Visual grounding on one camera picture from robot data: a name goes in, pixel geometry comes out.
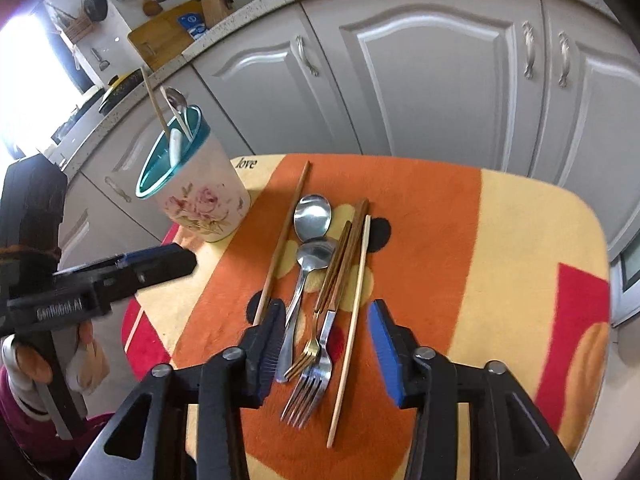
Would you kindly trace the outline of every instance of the pink flower pattern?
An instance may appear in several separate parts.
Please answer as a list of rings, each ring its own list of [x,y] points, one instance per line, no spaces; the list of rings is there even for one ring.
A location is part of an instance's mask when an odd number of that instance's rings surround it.
[[[170,196],[164,209],[169,218],[192,229],[221,233],[228,223],[226,218],[233,201],[233,194],[224,184],[202,186],[196,192],[193,192],[193,184],[189,184],[182,188],[181,198]],[[236,207],[242,208],[242,198]]]

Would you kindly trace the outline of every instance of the orange tablecloth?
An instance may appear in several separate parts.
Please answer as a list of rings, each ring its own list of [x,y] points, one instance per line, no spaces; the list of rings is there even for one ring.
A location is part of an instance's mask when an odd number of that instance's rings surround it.
[[[604,236],[593,212],[570,192],[493,171],[353,155],[235,160],[252,208],[232,236],[214,244],[177,227],[168,234],[167,241],[197,254],[198,268],[131,302],[122,340],[135,373],[142,377],[161,361],[178,368],[200,364],[238,341],[307,159],[313,168],[304,191],[323,194],[332,204],[330,235],[337,237],[353,215],[351,204],[363,196],[372,203],[370,249],[376,251],[367,260],[363,303],[383,298],[398,324],[454,362],[504,361],[574,453],[604,369]],[[273,295],[286,303],[298,275],[298,244],[292,230]],[[330,342],[334,378],[307,427],[293,430],[279,421],[293,384],[275,384],[260,410],[242,414],[254,480],[404,475],[414,415],[397,410],[386,396],[366,309],[335,447],[325,447],[350,321],[342,310],[350,309],[354,277],[353,268]],[[306,313],[320,280],[308,283]],[[302,344],[307,316],[298,322],[296,340]]]

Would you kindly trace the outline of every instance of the ceramic cup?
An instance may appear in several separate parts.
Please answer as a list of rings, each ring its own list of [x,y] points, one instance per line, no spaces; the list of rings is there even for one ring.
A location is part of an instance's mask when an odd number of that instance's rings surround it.
[[[240,225],[249,211],[249,193],[200,108],[188,107],[183,118],[193,141],[183,138],[180,163],[171,167],[163,132],[142,168],[136,196],[153,198],[171,220],[207,242],[216,242]],[[181,130],[175,118],[168,126]]]

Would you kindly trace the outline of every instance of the chopstick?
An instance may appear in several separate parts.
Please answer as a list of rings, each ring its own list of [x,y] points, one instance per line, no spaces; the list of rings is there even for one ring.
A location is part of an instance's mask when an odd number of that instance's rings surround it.
[[[358,245],[358,240],[360,240],[362,225],[364,224],[364,217],[367,214],[368,208],[369,200],[367,200],[366,198],[360,200],[360,203],[356,206],[355,215],[353,216],[353,225],[351,227],[351,235],[349,236],[347,247],[344,250],[344,258],[342,259],[342,264],[340,265],[338,277],[335,280],[334,293],[332,294],[331,300],[329,301],[329,304],[333,305],[334,310],[338,310],[338,307],[340,307],[340,300],[342,299],[342,294],[344,293],[344,287],[349,282],[351,261],[353,260],[353,255]]]
[[[287,236],[289,235],[291,223],[293,222],[293,211],[296,209],[296,204],[300,200],[300,193],[302,192],[302,187],[305,185],[306,176],[310,168],[311,163],[309,161],[306,161],[305,167],[302,168],[302,173],[300,174],[300,178],[298,179],[296,189],[293,192],[289,210],[287,211],[287,215],[284,219],[284,224],[282,225],[282,230],[280,231],[280,236],[278,237],[278,241],[276,242],[276,248],[273,250],[273,256],[271,257],[269,270],[267,270],[267,277],[264,279],[264,285],[262,286],[262,294],[260,295],[258,308],[255,311],[254,326],[260,324],[264,306],[270,300],[271,288],[273,287],[273,275],[276,271],[276,267],[278,266],[278,262],[280,261],[280,255],[282,254],[282,249],[284,248],[284,242],[287,240]]]
[[[142,72],[142,79],[145,82],[146,92],[149,94],[149,99],[151,99],[151,104],[156,111],[156,115],[158,116],[158,120],[160,121],[160,125],[162,126],[162,130],[166,135],[167,140],[170,138],[169,126],[167,126],[166,121],[164,120],[164,115],[160,111],[160,107],[158,105],[158,101],[156,100],[156,96],[154,94],[154,90],[151,88],[151,83],[149,82],[149,78],[146,75],[145,68],[143,66],[140,67],[140,72]]]
[[[342,233],[340,234],[340,239],[338,240],[338,244],[335,247],[334,255],[331,258],[331,262],[329,263],[329,267],[327,267],[326,274],[324,276],[324,281],[322,282],[322,286],[320,287],[320,292],[318,293],[318,298],[316,299],[316,306],[314,307],[314,313],[319,312],[322,314],[324,310],[324,304],[326,300],[329,299],[329,294],[336,283],[336,278],[339,275],[339,271],[341,269],[340,264],[343,261],[343,256],[346,254],[346,248],[348,246],[347,240],[350,240],[350,233],[353,230],[353,224],[350,221],[346,221],[344,223],[344,227],[342,228]]]
[[[362,281],[364,279],[364,267],[367,261],[367,247],[369,246],[369,231],[371,228],[371,215],[367,215],[364,221],[364,231],[362,232],[362,245],[360,246],[360,263],[358,264],[358,281],[356,282],[356,295],[353,298],[353,310],[351,311],[351,323],[349,325],[349,336],[347,338],[347,349],[344,352],[344,363],[340,374],[340,385],[338,395],[335,398],[334,414],[331,418],[329,437],[326,441],[327,448],[334,445],[335,432],[338,428],[338,419],[342,409],[344,390],[347,385],[347,375],[351,364],[351,353],[353,352],[353,342],[356,336],[356,325],[358,323],[358,311],[360,310],[360,298],[362,296]]]

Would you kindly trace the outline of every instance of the brown chopstick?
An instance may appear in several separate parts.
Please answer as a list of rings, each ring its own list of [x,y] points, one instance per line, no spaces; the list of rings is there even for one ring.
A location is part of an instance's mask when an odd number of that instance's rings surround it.
[[[347,247],[347,240],[349,239],[351,228],[351,222],[347,220],[342,228],[342,233],[340,234],[340,239],[335,247],[334,255],[331,257],[329,267],[327,267],[324,281],[322,282],[322,287],[320,288],[318,299],[316,300],[316,306],[314,307],[314,313],[322,312],[324,310],[324,304],[329,298],[335,279],[338,276],[338,271],[340,269],[340,264],[342,263],[344,251]]]
[[[300,200],[302,187],[305,185],[306,176],[308,175],[310,168],[311,168],[311,163],[309,161],[306,161],[305,167],[302,169],[302,173],[300,174],[300,178],[298,179],[298,184],[296,186],[296,189],[293,192],[293,196],[291,197],[291,204],[289,205],[289,210],[287,211],[287,215],[285,216],[284,223],[282,224],[282,230],[280,231],[280,236],[278,237],[276,248],[273,250],[273,256],[271,257],[269,270],[267,270],[267,277],[264,279],[264,285],[262,286],[262,294],[260,295],[258,308],[255,311],[254,326],[260,324],[264,306],[271,299],[271,289],[273,288],[273,275],[280,261],[280,255],[282,254],[282,249],[284,248],[284,242],[287,241],[287,236],[289,236],[289,230],[291,229],[291,223],[293,222],[293,212],[296,209],[296,204]]]
[[[358,279],[356,282],[356,294],[353,298],[353,308],[351,309],[351,322],[349,325],[349,336],[347,339],[347,348],[344,352],[344,361],[342,362],[342,371],[340,372],[340,384],[338,386],[338,395],[335,397],[334,414],[331,417],[331,426],[329,427],[329,437],[326,441],[327,448],[334,445],[335,432],[338,429],[338,420],[340,419],[340,410],[342,409],[342,400],[344,399],[344,391],[347,386],[347,376],[349,374],[349,366],[351,364],[351,354],[353,352],[353,342],[356,337],[356,325],[358,323],[358,314],[360,311],[360,299],[362,298],[362,282],[364,280],[364,268],[367,263],[367,248],[369,247],[369,230],[371,227],[371,216],[367,215],[362,231],[362,244],[360,246],[360,261],[358,263]]]
[[[356,206],[356,212],[353,216],[353,226],[351,227],[351,234],[347,247],[344,250],[344,257],[342,258],[342,264],[340,265],[340,271],[338,277],[335,280],[334,293],[331,296],[329,305],[332,310],[338,310],[340,307],[340,300],[344,294],[344,288],[349,281],[349,272],[351,270],[351,261],[355,253],[358,242],[360,241],[360,235],[362,233],[362,226],[364,225],[364,218],[367,215],[369,209],[369,200],[363,198]]]

